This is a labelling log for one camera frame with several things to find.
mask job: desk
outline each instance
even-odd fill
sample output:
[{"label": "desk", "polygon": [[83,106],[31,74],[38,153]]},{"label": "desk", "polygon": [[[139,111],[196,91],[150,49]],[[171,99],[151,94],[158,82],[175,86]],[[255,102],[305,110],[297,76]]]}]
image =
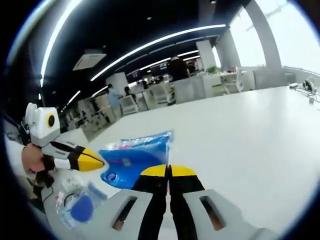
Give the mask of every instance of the desk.
[{"label": "desk", "polygon": [[[283,233],[319,180],[317,108],[288,87],[248,91],[125,116],[88,146],[98,150],[120,138],[173,129],[169,163],[193,169],[253,226]],[[108,196],[116,192],[95,178]]]}]

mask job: window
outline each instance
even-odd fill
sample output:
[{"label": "window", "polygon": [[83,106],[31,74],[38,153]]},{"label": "window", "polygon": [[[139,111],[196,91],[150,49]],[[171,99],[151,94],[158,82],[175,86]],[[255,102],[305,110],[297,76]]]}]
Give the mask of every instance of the window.
[{"label": "window", "polygon": [[243,7],[232,20],[230,31],[242,67],[266,65],[264,51],[257,31]]},{"label": "window", "polygon": [[303,12],[286,0],[255,0],[273,33],[281,64],[320,74],[319,39]]},{"label": "window", "polygon": [[215,46],[212,48],[212,52],[213,52],[213,55],[214,55],[215,65],[218,68],[221,68],[220,58],[219,58],[219,55],[218,55],[218,52],[217,52],[217,49],[216,49]]}]

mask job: white chair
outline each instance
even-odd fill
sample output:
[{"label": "white chair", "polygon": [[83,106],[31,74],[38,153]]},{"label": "white chair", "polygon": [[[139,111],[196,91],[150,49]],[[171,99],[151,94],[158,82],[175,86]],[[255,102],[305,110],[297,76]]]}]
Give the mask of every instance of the white chair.
[{"label": "white chair", "polygon": [[138,105],[131,95],[119,99],[123,116],[138,112]]},{"label": "white chair", "polygon": [[152,85],[150,90],[152,91],[157,104],[170,104],[175,101],[174,91],[169,91],[169,88],[165,83]]},{"label": "white chair", "polygon": [[224,84],[224,90],[226,91],[227,94],[230,94],[229,89],[227,86],[235,86],[236,89],[241,93],[241,91],[244,89],[244,84],[243,84],[243,77],[242,77],[242,69],[239,68],[238,72],[236,73],[236,80],[233,80],[235,82],[233,83],[225,83]]}]

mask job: ceiling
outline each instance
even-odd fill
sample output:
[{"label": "ceiling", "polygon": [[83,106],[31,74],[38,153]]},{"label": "ceiling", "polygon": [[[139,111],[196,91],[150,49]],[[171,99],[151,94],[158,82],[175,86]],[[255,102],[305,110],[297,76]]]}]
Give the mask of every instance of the ceiling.
[{"label": "ceiling", "polygon": [[[8,69],[6,87],[11,105],[8,103],[7,112],[13,105],[21,109],[18,111],[21,113],[28,102],[41,105],[39,93],[44,96],[46,106],[63,108],[78,90],[81,93],[74,102],[103,88],[105,79],[115,72],[128,74],[162,59],[196,50],[196,40],[187,40],[210,36],[208,38],[215,43],[216,35],[222,34],[225,27],[190,32],[159,42],[90,81],[107,65],[148,42],[199,26],[229,24],[241,5],[237,0],[217,0],[216,4],[209,0],[82,0],[68,16],[54,42],[41,88],[40,72],[48,42],[69,2],[56,1],[33,28]],[[35,5],[35,1],[30,1],[30,9]],[[99,50],[106,57],[92,68],[73,71],[88,49]]]}]

